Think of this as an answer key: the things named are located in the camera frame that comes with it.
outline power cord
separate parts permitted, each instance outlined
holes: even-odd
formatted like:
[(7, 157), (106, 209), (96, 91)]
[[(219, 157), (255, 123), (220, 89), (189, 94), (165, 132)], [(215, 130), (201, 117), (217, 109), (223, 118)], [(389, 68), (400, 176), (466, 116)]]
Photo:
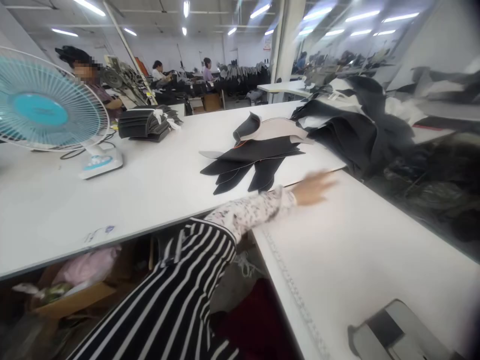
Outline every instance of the power cord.
[[(117, 130), (113, 130), (112, 133), (109, 133), (107, 136), (105, 136), (105, 138), (100, 141), (98, 143), (98, 145), (100, 144), (103, 144), (103, 143), (106, 143), (106, 144), (110, 144), (112, 145), (114, 148), (116, 148), (115, 144), (113, 142), (109, 142), (108, 140), (110, 140), (111, 138), (114, 137), (114, 135), (117, 133)], [(87, 151), (86, 149), (77, 149), (77, 150), (73, 150), (73, 151), (69, 151), (67, 152), (66, 154), (63, 154), (62, 156), (60, 156), (60, 160), (68, 160), (68, 159), (73, 159), (75, 157), (77, 157), (78, 155), (80, 154), (83, 154), (85, 151)]]

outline pink plastic bag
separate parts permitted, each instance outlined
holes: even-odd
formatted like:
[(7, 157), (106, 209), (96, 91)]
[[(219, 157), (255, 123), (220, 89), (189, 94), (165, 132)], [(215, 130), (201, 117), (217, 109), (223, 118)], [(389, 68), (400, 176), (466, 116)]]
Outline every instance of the pink plastic bag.
[(86, 281), (91, 284), (102, 281), (112, 270), (115, 259), (121, 250), (122, 247), (118, 245), (92, 251), (69, 260), (55, 276), (52, 285), (69, 283), (77, 286)]

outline blue fan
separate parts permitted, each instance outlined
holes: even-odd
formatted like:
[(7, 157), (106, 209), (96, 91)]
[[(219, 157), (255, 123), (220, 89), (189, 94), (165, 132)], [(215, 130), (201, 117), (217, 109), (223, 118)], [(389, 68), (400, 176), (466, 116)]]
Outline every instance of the blue fan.
[(90, 153), (88, 179), (122, 166), (103, 150), (110, 120), (97, 95), (71, 73), (39, 57), (0, 46), (0, 140), (30, 149)]

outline fluorescent light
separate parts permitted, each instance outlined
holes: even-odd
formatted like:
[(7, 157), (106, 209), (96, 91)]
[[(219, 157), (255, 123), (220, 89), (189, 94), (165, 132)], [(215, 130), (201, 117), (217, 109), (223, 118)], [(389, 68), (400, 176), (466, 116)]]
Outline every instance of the fluorescent light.
[(132, 34), (133, 36), (137, 36), (136, 33), (134, 33), (134, 32), (133, 32), (132, 30), (130, 30), (130, 29), (127, 29), (126, 27), (124, 27), (123, 30), (125, 30), (125, 31), (126, 31), (127, 33), (129, 33), (129, 34)]
[(342, 29), (342, 30), (334, 30), (334, 31), (330, 31), (330, 32), (327, 32), (325, 34), (325, 36), (332, 36), (332, 35), (338, 35), (338, 34), (341, 34), (343, 33), (345, 30)]
[(266, 12), (268, 9), (270, 9), (271, 5), (272, 4), (267, 4), (264, 7), (259, 8), (257, 11), (252, 12), (251, 15), (250, 15), (250, 19), (256, 18), (261, 13)]
[(388, 34), (393, 34), (395, 30), (390, 30), (390, 31), (382, 31), (382, 32), (377, 32), (374, 33), (373, 36), (378, 36), (378, 35), (388, 35)]
[(52, 31), (54, 31), (56, 33), (59, 33), (59, 34), (70, 35), (70, 36), (74, 36), (74, 37), (78, 38), (78, 35), (73, 33), (73, 32), (68, 32), (68, 31), (63, 31), (63, 30), (58, 30), (58, 29), (52, 29)]
[(370, 18), (370, 17), (373, 17), (373, 16), (376, 16), (380, 14), (380, 11), (377, 10), (377, 11), (370, 11), (370, 12), (366, 12), (364, 14), (360, 14), (360, 15), (356, 15), (356, 16), (352, 16), (352, 17), (349, 17), (348, 19), (345, 20), (346, 23), (349, 23), (351, 21), (355, 21), (355, 20), (360, 20), (360, 19), (365, 19), (365, 18)]
[(190, 14), (190, 1), (183, 2), (183, 16), (188, 18)]
[(73, 1), (93, 11), (95, 14), (98, 14), (100, 16), (105, 16), (105, 13), (102, 10), (100, 10), (96, 6), (93, 6), (91, 3), (86, 2), (85, 0), (73, 0)]
[(303, 18), (303, 20), (311, 20), (321, 17), (322, 15), (328, 14), (332, 11), (331, 7), (324, 8), (323, 10), (312, 12)]
[(307, 35), (307, 34), (310, 34), (313, 31), (314, 31), (313, 29), (305, 29), (305, 30), (300, 31), (298, 33), (298, 35)]
[(418, 16), (419, 14), (420, 14), (419, 12), (415, 12), (413, 14), (389, 17), (389, 18), (386, 18), (385, 20), (383, 20), (382, 23), (390, 23), (392, 21), (397, 21), (397, 20), (411, 19), (411, 18), (414, 18), (414, 17)]
[(365, 34), (370, 34), (372, 32), (372, 29), (370, 30), (362, 30), (362, 31), (355, 31), (350, 34), (350, 36), (357, 36), (357, 35), (365, 35)]

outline worker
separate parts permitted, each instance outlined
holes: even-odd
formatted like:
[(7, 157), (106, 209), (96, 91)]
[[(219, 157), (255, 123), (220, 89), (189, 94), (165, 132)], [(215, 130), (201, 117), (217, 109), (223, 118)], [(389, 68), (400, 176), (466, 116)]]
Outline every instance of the worker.
[[(325, 201), (326, 190), (334, 184), (328, 176), (311, 174), (292, 190), (279, 186), (228, 202), (204, 219), (188, 220), (168, 245), (155, 251), (158, 262), (153, 271), (97, 324), (68, 360), (266, 359), (243, 350), (248, 346), (242, 347), (240, 339), (236, 347), (213, 333), (212, 294), (233, 262), (242, 235), (295, 206)], [(270, 335), (258, 328), (255, 333), (265, 340)]]
[(296, 67), (298, 68), (298, 71), (303, 71), (305, 70), (305, 63), (307, 61), (307, 52), (304, 51), (300, 54), (300, 58), (296, 62)]
[(172, 74), (168, 74), (168, 76), (164, 75), (164, 65), (162, 64), (161, 61), (155, 60), (153, 63), (153, 71), (151, 72), (151, 75), (153, 76), (153, 79), (160, 82), (161, 85), (165, 85), (169, 82), (172, 81)]
[(60, 60), (66, 62), (73, 69), (75, 77), (86, 84), (102, 101), (110, 119), (118, 119), (122, 113), (122, 100), (114, 99), (102, 87), (100, 70), (102, 65), (95, 63), (94, 58), (85, 51), (74, 46), (55, 48)]
[(210, 69), (212, 68), (212, 60), (208, 57), (203, 59), (203, 63), (205, 64), (205, 68), (203, 69), (203, 80), (206, 82), (213, 81), (214, 77), (212, 76), (212, 72)]

